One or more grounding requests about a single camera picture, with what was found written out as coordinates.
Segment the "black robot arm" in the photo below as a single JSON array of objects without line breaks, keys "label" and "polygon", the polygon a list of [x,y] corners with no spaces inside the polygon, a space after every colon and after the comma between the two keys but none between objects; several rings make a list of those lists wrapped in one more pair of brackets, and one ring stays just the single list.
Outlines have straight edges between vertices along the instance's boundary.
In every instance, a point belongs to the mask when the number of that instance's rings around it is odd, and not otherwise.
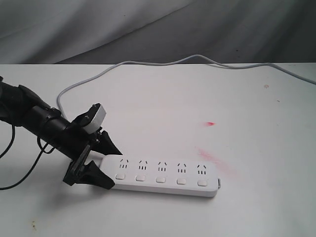
[{"label": "black robot arm", "polygon": [[11,86],[0,78],[0,120],[29,130],[38,137],[41,149],[40,139],[68,156],[72,162],[63,181],[69,185],[91,184],[105,189],[114,186],[94,161],[84,164],[90,151],[121,155],[108,133],[102,131],[105,114],[102,105],[95,104],[69,122],[33,91],[22,85]]}]

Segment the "table surface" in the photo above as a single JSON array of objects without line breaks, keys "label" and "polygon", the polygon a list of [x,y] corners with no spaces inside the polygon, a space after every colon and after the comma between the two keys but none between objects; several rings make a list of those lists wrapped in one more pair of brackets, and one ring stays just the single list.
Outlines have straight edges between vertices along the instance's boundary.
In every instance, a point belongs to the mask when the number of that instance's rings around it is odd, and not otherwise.
[{"label": "table surface", "polygon": [[[279,65],[316,78],[316,64]],[[64,87],[108,66],[0,65],[0,75],[56,106]],[[70,160],[55,151],[0,192],[1,236],[315,236],[315,85],[269,67],[126,65],[62,102],[68,119],[101,103],[103,127],[125,155],[214,162],[222,188],[201,198],[70,187],[62,182]],[[11,130],[4,122],[0,130],[2,150]],[[17,128],[0,186],[24,176],[38,153],[36,137]]]}]

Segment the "red stain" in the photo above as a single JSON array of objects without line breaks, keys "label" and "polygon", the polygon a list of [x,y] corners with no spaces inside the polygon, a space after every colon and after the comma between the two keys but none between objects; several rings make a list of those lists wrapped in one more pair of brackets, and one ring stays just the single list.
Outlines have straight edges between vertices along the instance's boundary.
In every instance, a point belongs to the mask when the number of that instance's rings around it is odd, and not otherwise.
[{"label": "red stain", "polygon": [[218,158],[215,158],[214,156],[212,156],[211,154],[209,154],[207,151],[201,149],[201,148],[198,148],[197,147],[197,150],[198,150],[198,154],[204,159],[204,160],[207,160],[207,161],[211,161],[212,163],[214,163],[216,165],[216,167],[219,169],[219,171],[229,175],[229,176],[236,176],[236,172],[231,169],[229,167],[228,164],[226,164],[224,161],[218,159]]},{"label": "red stain", "polygon": [[205,127],[210,127],[210,126],[213,126],[213,125],[215,125],[214,122],[205,122],[205,123],[204,123],[204,126],[205,126]]}]

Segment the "white power strip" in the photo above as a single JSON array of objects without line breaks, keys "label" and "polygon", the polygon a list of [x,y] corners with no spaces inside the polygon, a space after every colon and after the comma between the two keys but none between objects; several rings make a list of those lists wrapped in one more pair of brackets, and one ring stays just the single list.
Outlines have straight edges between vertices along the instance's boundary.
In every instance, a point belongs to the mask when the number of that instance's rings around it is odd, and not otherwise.
[{"label": "white power strip", "polygon": [[113,189],[213,197],[220,188],[210,161],[107,155],[100,169],[114,180]]}]

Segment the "white cable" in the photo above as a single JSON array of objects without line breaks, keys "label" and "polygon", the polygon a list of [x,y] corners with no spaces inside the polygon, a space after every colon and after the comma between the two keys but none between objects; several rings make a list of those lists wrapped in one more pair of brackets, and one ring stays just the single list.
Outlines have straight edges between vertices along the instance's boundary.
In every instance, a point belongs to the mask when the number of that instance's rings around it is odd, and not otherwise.
[{"label": "white cable", "polygon": [[293,77],[296,77],[296,78],[298,78],[298,79],[300,79],[300,80],[303,80],[303,81],[306,81],[306,82],[309,82],[309,83],[311,83],[311,84],[316,85],[316,81],[313,81],[313,80],[308,79],[308,78],[304,78],[304,77],[302,77],[302,76],[300,76],[300,75],[297,75],[297,74],[295,74],[295,73],[293,73],[293,72],[290,72],[290,71],[288,71],[288,70],[286,70],[286,69],[284,69],[284,68],[282,68],[282,67],[279,67],[278,65],[273,64],[273,63],[258,63],[258,64],[249,65],[249,66],[231,66],[231,65],[226,65],[226,64],[218,63],[218,62],[216,62],[216,61],[214,61],[214,60],[211,60],[211,59],[209,59],[209,58],[207,58],[207,57],[205,57],[205,56],[203,56],[203,55],[195,54],[195,55],[191,55],[191,56],[189,56],[189,57],[180,59],[180,60],[178,60],[178,61],[170,62],[170,63],[147,63],[147,62],[125,61],[125,62],[121,62],[121,63],[115,64],[115,65],[113,65],[113,66],[107,68],[107,69],[104,70],[103,72],[99,73],[98,75],[95,75],[95,76],[93,76],[93,77],[91,77],[91,78],[88,78],[88,79],[85,79],[85,80],[83,80],[83,81],[77,82],[77,83],[75,83],[75,84],[73,84],[73,85],[70,85],[70,86],[68,86],[67,88],[65,88],[65,89],[64,89],[63,91],[61,91],[61,92],[58,94],[58,96],[57,96],[57,107],[58,107],[58,109],[61,111],[63,117],[66,118],[65,111],[64,111],[64,109],[63,109],[63,107],[62,107],[62,105],[61,105],[61,101],[60,101],[60,98],[61,98],[61,96],[62,96],[63,94],[65,94],[67,91],[69,91],[69,90],[71,90],[71,89],[73,89],[73,88],[75,88],[75,87],[77,87],[77,86],[79,86],[79,85],[85,84],[85,83],[87,83],[87,82],[89,82],[89,81],[92,81],[92,80],[94,80],[94,79],[99,78],[100,76],[104,75],[105,73],[109,72],[110,70],[112,70],[112,69],[114,69],[114,68],[116,68],[116,67],[118,67],[118,66],[120,66],[120,65],[123,65],[123,64],[138,64],[138,65],[146,65],[146,66],[169,66],[169,65],[174,65],[174,64],[182,63],[182,62],[184,62],[184,61],[187,61],[187,60],[189,60],[189,59],[191,59],[191,58],[195,58],[195,57],[205,59],[206,61],[208,61],[208,62],[210,62],[210,63],[216,64],[216,65],[218,65],[218,66],[220,66],[220,67],[228,68],[228,69],[248,69],[248,68],[261,67],[261,66],[269,66],[269,67],[273,67],[273,68],[275,68],[275,69],[278,69],[278,70],[280,70],[280,71],[282,71],[282,72],[284,72],[284,73],[287,73],[287,74],[289,74],[289,75],[291,75],[291,76],[293,76]]}]

